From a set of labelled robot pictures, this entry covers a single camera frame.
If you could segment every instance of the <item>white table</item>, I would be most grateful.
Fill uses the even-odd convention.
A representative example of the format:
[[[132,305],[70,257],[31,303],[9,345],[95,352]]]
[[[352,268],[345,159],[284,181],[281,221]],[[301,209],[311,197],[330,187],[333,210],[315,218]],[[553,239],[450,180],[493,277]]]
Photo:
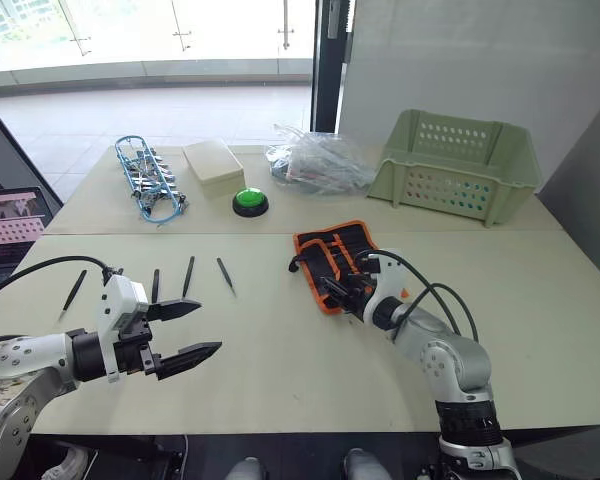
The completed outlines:
[[[431,280],[452,285],[467,301],[493,363],[503,428],[600,423],[600,273],[564,232],[372,235],[379,246],[401,248]],[[35,432],[437,430],[421,372],[378,329],[320,313],[303,274],[287,271],[293,253],[286,233],[44,236],[22,267],[58,255],[93,255],[124,266],[147,291],[160,268],[161,299],[181,294],[187,260],[196,255],[190,298],[203,308],[154,322],[153,349],[169,355],[197,342],[220,340],[223,346],[197,368],[162,382],[134,374],[114,385],[86,383],[54,400]],[[224,259],[237,298],[216,256]],[[82,268],[57,265],[2,292],[0,334],[93,330],[97,269],[58,321]],[[427,308],[437,311],[431,303]]]
[[[258,218],[238,217],[231,196],[206,198],[179,147],[156,147],[176,175],[178,189],[191,202],[182,217],[156,227],[144,221],[131,198],[113,147],[80,184],[46,234],[117,233],[296,233],[363,220],[374,234],[394,232],[484,231],[481,221],[415,207],[393,208],[389,202],[364,197],[313,197],[280,187],[269,173],[263,147],[231,147],[244,166],[247,186],[263,190],[269,211]],[[371,153],[379,158],[379,153]],[[560,224],[532,197],[511,222],[492,230],[560,230]]]

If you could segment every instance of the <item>clear plastic bag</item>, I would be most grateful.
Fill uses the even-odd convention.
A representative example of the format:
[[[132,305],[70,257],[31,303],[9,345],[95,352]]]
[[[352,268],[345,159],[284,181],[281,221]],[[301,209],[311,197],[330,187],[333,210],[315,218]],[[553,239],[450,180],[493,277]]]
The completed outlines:
[[[303,132],[274,125],[288,144],[269,147],[265,155],[278,183],[313,195],[365,195],[375,169],[364,162],[360,148],[332,133]]]

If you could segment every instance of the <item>white robotic arm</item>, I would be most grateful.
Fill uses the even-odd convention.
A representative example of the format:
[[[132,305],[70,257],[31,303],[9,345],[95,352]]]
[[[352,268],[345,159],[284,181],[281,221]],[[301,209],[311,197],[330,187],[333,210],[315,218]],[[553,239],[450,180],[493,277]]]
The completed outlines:
[[[485,349],[455,334],[427,311],[411,310],[409,303],[399,300],[408,274],[400,262],[371,254],[367,263],[369,281],[360,284],[360,278],[354,277],[341,282],[324,278],[323,282],[347,311],[366,324],[393,330],[396,348],[422,369],[440,418],[445,478],[475,478],[490,472],[492,477],[520,480],[511,444],[502,436],[496,418],[489,383],[491,362]],[[367,295],[369,284],[374,288]]]
[[[144,288],[122,275],[108,278],[98,304],[98,331],[83,329],[0,342],[0,480],[11,478],[40,411],[55,397],[120,372],[155,373],[159,380],[191,369],[220,342],[201,343],[162,358],[151,352],[149,322],[170,320],[201,305],[178,300],[149,305]]]

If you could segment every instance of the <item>tiled floor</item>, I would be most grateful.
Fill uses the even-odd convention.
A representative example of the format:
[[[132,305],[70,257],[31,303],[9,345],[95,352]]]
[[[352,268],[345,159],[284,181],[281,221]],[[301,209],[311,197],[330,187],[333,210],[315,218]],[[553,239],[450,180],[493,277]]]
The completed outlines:
[[[144,88],[3,97],[0,117],[66,201],[123,135],[151,145],[280,143],[273,124],[308,128],[310,104],[310,86]]]

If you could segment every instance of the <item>green plastic basket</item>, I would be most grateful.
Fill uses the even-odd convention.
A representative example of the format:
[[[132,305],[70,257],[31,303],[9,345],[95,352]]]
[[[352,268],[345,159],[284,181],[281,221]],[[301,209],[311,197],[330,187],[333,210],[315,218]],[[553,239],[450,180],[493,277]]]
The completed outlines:
[[[507,222],[540,185],[524,128],[402,112],[367,196],[484,220]]]

